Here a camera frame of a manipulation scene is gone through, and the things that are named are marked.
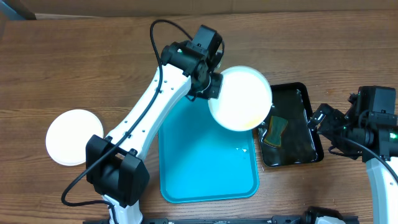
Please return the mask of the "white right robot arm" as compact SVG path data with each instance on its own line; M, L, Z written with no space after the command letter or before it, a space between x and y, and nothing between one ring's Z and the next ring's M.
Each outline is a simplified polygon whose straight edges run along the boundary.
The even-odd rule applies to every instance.
M397 116L385 110L347 113L322 103L308 127L326 137L331 154L361 159L366 165L373 199L374 223L397 223Z

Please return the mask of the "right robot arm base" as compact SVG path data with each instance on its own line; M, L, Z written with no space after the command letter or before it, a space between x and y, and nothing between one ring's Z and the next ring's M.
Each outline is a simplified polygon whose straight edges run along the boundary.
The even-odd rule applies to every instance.
M343 216L339 211L323 207L308 207L300 224L359 224L357 216Z

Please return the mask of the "yellow green sponge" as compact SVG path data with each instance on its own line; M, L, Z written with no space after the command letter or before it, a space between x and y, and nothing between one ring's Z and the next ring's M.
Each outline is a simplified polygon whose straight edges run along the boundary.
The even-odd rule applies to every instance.
M288 121L278 116L271 116L269 127L265 136L263 137L263 143L272 147L281 147L282 135L288 125Z

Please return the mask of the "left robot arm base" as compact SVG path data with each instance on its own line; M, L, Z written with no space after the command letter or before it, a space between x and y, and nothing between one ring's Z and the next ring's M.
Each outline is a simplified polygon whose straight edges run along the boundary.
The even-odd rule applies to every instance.
M86 179L100 195L115 199L120 206L134 205L143 194L150 175L136 152L117 148L112 154L88 171Z

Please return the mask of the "white plate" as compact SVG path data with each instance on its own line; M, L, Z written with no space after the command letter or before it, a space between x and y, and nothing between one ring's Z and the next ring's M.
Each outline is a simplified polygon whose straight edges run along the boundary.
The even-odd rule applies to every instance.
M222 127L249 131L259 126L272 107L272 91L265 76L247 66L234 66L221 72L220 93L208 100L210 113Z

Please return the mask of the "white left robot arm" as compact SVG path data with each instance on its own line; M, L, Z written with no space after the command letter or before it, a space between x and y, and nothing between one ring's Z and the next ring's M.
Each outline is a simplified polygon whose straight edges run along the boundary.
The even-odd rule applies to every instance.
M102 163L100 192L109 204L111 223L141 223L139 198L149 182L144 165L149 146L164 119L185 96L217 98L222 76L215 72L225 44L185 40L157 52L159 66L148 89L106 137L109 157Z

